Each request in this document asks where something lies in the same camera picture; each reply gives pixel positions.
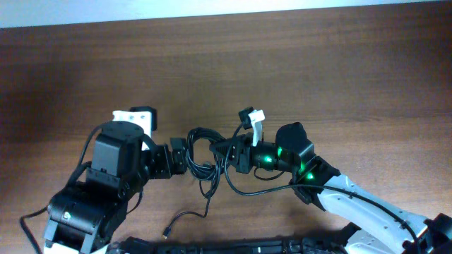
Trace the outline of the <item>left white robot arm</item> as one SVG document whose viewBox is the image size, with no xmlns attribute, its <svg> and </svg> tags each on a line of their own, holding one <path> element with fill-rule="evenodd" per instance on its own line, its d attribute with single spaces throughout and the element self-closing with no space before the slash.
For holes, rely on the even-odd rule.
<svg viewBox="0 0 452 254">
<path fill-rule="evenodd" d="M 92 160 L 78 165 L 49 202 L 48 246 L 58 243 L 76 253 L 103 248 L 126 219 L 130 199 L 149 180 L 186 171 L 184 138 L 157 145 L 140 126 L 126 121 L 104 123 L 97 133 Z"/>
</svg>

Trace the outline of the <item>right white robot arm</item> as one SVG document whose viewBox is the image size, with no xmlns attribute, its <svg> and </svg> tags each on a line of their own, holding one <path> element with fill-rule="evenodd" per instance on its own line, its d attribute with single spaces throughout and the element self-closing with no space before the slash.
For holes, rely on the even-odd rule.
<svg viewBox="0 0 452 254">
<path fill-rule="evenodd" d="M 286 189 L 305 204 L 348 220 L 353 228 L 344 250 L 362 253 L 450 253 L 451 217 L 430 219 L 408 212 L 366 192 L 314 151 L 300 122 L 279 128 L 275 142 L 255 139 L 252 133 L 210 145 L 226 166 L 248 174 L 252 168 L 287 172 Z"/>
</svg>

